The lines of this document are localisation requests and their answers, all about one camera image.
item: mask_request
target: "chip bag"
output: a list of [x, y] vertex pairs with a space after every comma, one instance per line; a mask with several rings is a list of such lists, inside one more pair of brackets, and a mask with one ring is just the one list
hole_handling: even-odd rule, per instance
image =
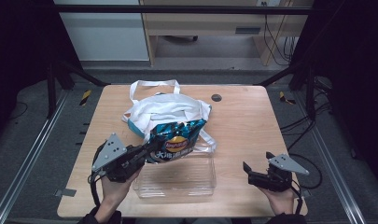
[[171, 122], [157, 125], [150, 133], [149, 143], [158, 142], [159, 148], [151, 152], [146, 161], [161, 163], [187, 156], [194, 150], [200, 130], [206, 120]]

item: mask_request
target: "white plastic bag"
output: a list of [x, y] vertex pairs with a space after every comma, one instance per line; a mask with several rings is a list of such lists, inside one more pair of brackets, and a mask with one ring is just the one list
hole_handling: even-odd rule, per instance
[[[174, 86], [174, 93], [157, 94], [141, 101], [133, 98], [137, 86], [155, 87], [160, 85]], [[204, 101], [180, 94], [180, 86], [176, 80], [138, 80], [131, 85], [130, 99], [133, 102], [133, 107], [127, 110], [121, 119], [128, 123], [130, 130], [143, 137], [144, 142], [148, 141], [150, 131], [158, 124], [196, 119], [208, 120], [212, 109], [212, 106]], [[206, 146], [196, 146], [195, 149], [214, 152], [217, 147], [215, 139], [203, 129], [200, 131], [200, 137], [206, 142]]]

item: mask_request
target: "small round object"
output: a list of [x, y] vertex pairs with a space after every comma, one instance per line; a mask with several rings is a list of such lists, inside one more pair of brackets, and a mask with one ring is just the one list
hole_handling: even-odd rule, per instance
[[213, 94], [211, 98], [215, 102], [221, 101], [221, 95], [219, 95], [219, 94]]

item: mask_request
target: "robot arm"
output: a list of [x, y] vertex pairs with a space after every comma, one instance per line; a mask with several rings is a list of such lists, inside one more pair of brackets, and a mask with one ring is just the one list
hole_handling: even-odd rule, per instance
[[124, 183], [145, 164], [146, 156], [157, 147], [157, 143], [126, 147], [117, 135], [112, 133], [95, 154], [89, 182], [98, 175], [106, 175], [110, 181]]

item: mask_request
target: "black stand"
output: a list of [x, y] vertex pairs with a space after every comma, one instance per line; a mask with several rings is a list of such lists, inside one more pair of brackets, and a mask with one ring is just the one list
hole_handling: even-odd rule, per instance
[[75, 82], [70, 77], [70, 73], [75, 73], [89, 82], [95, 84], [99, 87], [104, 87], [110, 85], [110, 83], [103, 82], [91, 75], [87, 74], [83, 70], [74, 67], [72, 64], [67, 62], [56, 62], [50, 63], [47, 69], [47, 83], [48, 83], [48, 92], [49, 92], [49, 114], [47, 118], [51, 118], [52, 114], [55, 112], [57, 107], [57, 96], [55, 90], [55, 78], [61, 84], [64, 90], [72, 90], [75, 86]]
[[[279, 72], [278, 74], [270, 77], [259, 84], [263, 87], [267, 87], [268, 85], [274, 83], [278, 79], [285, 77], [289, 74], [294, 74], [293, 78], [290, 80], [289, 87], [291, 90], [295, 91], [298, 90], [305, 80], [307, 81], [307, 89], [306, 89], [306, 105], [305, 109], [307, 110], [308, 116], [311, 120], [315, 120], [315, 103], [314, 103], [314, 85], [315, 85], [315, 69], [314, 69], [314, 61], [316, 60], [317, 52], [319, 51], [319, 46], [323, 41], [323, 37], [326, 31], [329, 28], [329, 25], [334, 21], [336, 18], [337, 13], [340, 11], [341, 7], [343, 6], [345, 0], [342, 0], [341, 3], [333, 10], [332, 15], [329, 16], [329, 19], [326, 20], [325, 25], [322, 27], [320, 32], [317, 33], [314, 40], [310, 43], [309, 47], [304, 51], [301, 56], [301, 59], [297, 62], [292, 63], [288, 68]], [[311, 15], [308, 17], [305, 26], [312, 26], [317, 24], [316, 21], [318, 18], [312, 18]]]

